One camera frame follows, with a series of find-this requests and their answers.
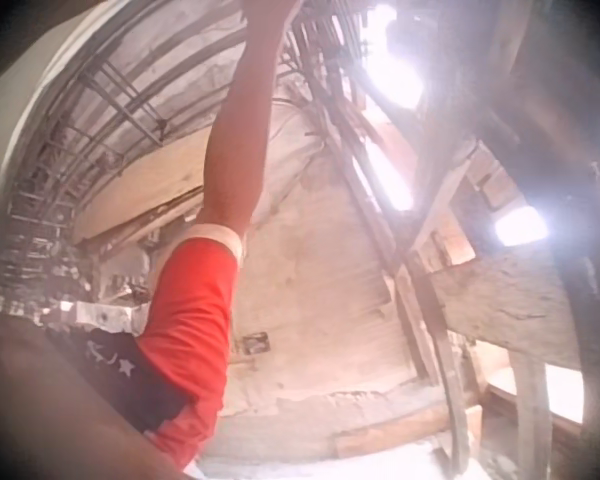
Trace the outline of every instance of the hand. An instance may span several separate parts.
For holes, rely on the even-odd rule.
[[[304,0],[242,0],[242,9],[250,30],[284,34],[303,3]]]

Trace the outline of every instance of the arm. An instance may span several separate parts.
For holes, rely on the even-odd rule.
[[[240,237],[256,208],[264,177],[271,98],[285,31],[300,0],[245,0],[247,45],[211,130],[204,205],[197,223],[224,225]]]

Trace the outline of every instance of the wooden post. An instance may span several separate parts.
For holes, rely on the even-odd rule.
[[[509,352],[516,379],[518,409],[518,471],[520,480],[549,478],[551,410],[545,364],[527,355]]]

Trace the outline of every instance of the white wall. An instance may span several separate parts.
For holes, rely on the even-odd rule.
[[[234,333],[271,351],[229,367],[208,456],[304,462],[339,432],[442,400],[415,371],[373,244],[333,160],[317,158],[250,235]]]

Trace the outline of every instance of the white cuff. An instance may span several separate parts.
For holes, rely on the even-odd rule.
[[[242,264],[244,256],[244,245],[240,236],[224,225],[215,225],[212,223],[196,224],[187,232],[186,239],[189,238],[208,238],[209,240],[221,243],[229,249],[236,257],[239,264]]]

